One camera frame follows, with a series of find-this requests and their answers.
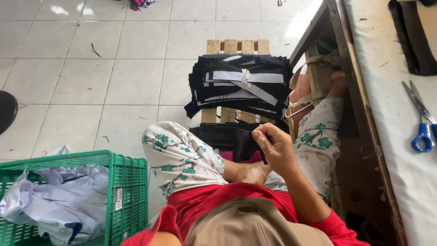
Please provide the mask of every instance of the green basket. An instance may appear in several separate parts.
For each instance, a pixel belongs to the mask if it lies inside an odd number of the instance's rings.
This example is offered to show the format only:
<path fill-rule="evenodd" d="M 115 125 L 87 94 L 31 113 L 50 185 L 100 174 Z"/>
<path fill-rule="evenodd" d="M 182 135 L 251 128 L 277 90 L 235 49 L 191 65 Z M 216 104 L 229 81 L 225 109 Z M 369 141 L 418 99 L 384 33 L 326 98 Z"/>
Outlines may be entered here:
<path fill-rule="evenodd" d="M 132 159 L 116 155 L 108 150 L 0 163 L 0 200 L 24 170 L 29 171 L 28 180 L 45 183 L 40 175 L 32 171 L 54 167 L 75 168 L 83 165 L 101 165 L 109 168 L 108 205 L 105 237 L 79 245 L 119 246 L 127 237 L 146 229 L 147 161 L 143 158 Z M 52 243 L 38 235 L 37 226 L 17 225 L 0 218 L 0 246 L 31 245 L 50 246 Z"/>

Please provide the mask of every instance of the red thread scrap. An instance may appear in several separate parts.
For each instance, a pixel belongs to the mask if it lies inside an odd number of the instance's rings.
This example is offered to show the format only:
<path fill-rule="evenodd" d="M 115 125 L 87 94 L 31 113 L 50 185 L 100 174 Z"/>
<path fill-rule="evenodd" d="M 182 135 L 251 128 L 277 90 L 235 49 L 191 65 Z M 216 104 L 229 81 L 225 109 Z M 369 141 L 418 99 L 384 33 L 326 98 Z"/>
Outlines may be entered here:
<path fill-rule="evenodd" d="M 98 56 L 101 58 L 101 56 L 99 55 L 99 53 L 97 53 L 97 52 L 94 50 L 94 44 L 93 44 L 93 43 L 91 43 L 91 47 L 93 47 L 93 51 L 94 51 L 94 53 L 96 53 L 96 55 L 98 55 Z"/>

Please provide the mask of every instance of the pajama pants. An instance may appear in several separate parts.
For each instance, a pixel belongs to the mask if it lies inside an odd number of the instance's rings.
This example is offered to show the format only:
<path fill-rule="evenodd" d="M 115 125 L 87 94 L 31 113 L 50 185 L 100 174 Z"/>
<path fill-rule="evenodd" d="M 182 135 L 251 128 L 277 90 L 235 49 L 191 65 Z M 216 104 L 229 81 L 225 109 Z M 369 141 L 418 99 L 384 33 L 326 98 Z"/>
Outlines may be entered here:
<path fill-rule="evenodd" d="M 340 156 L 337 128 L 343 112 L 343 99 L 328 97 L 299 122 L 294 149 L 300 168 L 317 193 L 329 203 L 329 184 Z M 168 197 L 179 190 L 206 185 L 228 184 L 223 179 L 223 158 L 183 126 L 170 121 L 157 122 L 143 133 L 142 145 L 157 189 Z M 287 192 L 285 181 L 275 171 L 264 187 Z"/>

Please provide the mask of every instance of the beige apron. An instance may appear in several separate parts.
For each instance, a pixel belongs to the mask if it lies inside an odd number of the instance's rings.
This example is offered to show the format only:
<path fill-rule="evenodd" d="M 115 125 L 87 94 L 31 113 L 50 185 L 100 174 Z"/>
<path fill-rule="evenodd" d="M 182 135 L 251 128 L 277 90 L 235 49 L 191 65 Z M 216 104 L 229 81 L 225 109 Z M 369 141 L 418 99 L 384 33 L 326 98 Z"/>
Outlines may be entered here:
<path fill-rule="evenodd" d="M 204 216 L 191 227 L 186 246 L 333 246 L 322 231 L 288 222 L 268 199 L 239 197 Z"/>

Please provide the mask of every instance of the finger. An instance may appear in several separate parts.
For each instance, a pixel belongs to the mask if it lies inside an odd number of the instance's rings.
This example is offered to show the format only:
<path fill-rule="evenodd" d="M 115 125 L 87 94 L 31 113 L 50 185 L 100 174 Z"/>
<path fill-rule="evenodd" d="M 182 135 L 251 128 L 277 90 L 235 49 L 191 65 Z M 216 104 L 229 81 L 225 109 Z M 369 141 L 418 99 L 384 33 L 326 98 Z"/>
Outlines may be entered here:
<path fill-rule="evenodd" d="M 252 138 L 256 141 L 256 143 L 259 145 L 259 147 L 261 148 L 261 150 L 263 150 L 265 154 L 273 151 L 274 147 L 269 142 L 269 140 L 267 139 L 266 135 L 264 135 L 264 133 L 258 130 L 254 130 L 252 132 Z"/>
<path fill-rule="evenodd" d="M 284 140 L 284 132 L 271 123 L 265 123 L 264 125 L 260 125 L 255 130 L 258 130 L 264 135 L 268 136 L 273 144 Z"/>

